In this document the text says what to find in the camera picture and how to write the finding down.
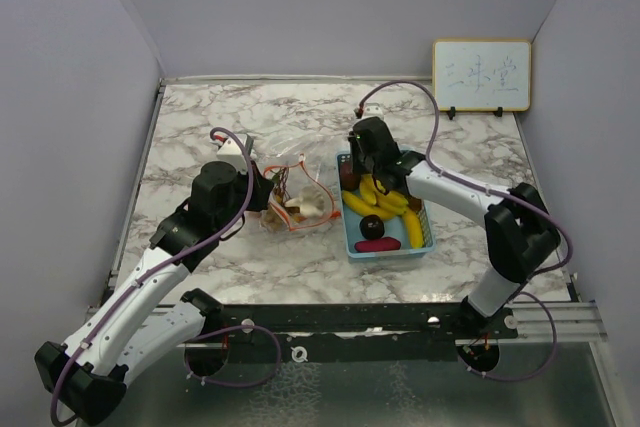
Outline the brown longan bunch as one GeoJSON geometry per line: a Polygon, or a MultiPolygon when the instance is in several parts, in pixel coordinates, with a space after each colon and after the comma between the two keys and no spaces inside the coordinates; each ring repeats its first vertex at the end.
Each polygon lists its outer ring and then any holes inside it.
{"type": "Polygon", "coordinates": [[[286,207],[285,203],[291,199],[287,190],[287,182],[290,166],[268,166],[263,171],[263,176],[273,183],[268,207],[261,214],[260,223],[267,231],[293,232],[297,222],[302,220],[298,207],[286,207]]]}

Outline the clear zip top bag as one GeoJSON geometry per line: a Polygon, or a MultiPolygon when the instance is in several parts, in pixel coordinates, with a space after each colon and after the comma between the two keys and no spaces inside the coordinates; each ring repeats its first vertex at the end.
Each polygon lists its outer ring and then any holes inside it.
{"type": "Polygon", "coordinates": [[[274,235],[289,234],[306,236],[327,231],[332,222],[340,217],[337,202],[336,152],[341,141],[335,135],[310,133],[279,134],[259,146],[258,160],[261,173],[268,166],[290,166],[287,190],[291,198],[300,190],[313,186],[323,191],[324,215],[319,218],[305,218],[297,222],[293,232],[276,232],[274,235]]]}

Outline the white mushroom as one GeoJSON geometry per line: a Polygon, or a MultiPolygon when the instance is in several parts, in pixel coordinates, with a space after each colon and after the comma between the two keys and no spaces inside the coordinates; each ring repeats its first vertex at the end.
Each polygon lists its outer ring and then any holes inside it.
{"type": "Polygon", "coordinates": [[[297,208],[299,214],[305,218],[322,217],[325,207],[323,191],[313,186],[304,187],[297,197],[287,200],[284,207],[297,208]]]}

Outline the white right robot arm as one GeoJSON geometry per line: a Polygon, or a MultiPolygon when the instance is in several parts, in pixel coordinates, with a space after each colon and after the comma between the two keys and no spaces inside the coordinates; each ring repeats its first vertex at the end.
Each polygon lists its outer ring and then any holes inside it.
{"type": "Polygon", "coordinates": [[[459,325],[469,337],[486,335],[495,326],[494,314],[560,245],[539,192],[527,183],[481,185],[449,173],[423,154],[402,150],[379,117],[358,121],[348,140],[353,170],[370,174],[382,192],[435,203],[485,230],[490,267],[463,300],[459,325]]]}

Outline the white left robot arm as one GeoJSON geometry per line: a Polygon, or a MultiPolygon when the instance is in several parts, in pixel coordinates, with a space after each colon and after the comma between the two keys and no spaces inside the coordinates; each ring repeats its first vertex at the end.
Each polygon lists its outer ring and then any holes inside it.
{"type": "Polygon", "coordinates": [[[190,196],[158,226],[134,271],[108,301],[62,343],[46,342],[35,363],[52,395],[51,421],[95,426],[120,404],[128,387],[161,357],[193,338],[220,332],[221,318],[205,294],[189,295],[153,318],[164,297],[219,245],[245,212],[268,206],[272,181],[255,166],[239,172],[222,161],[205,164],[190,196]]]}

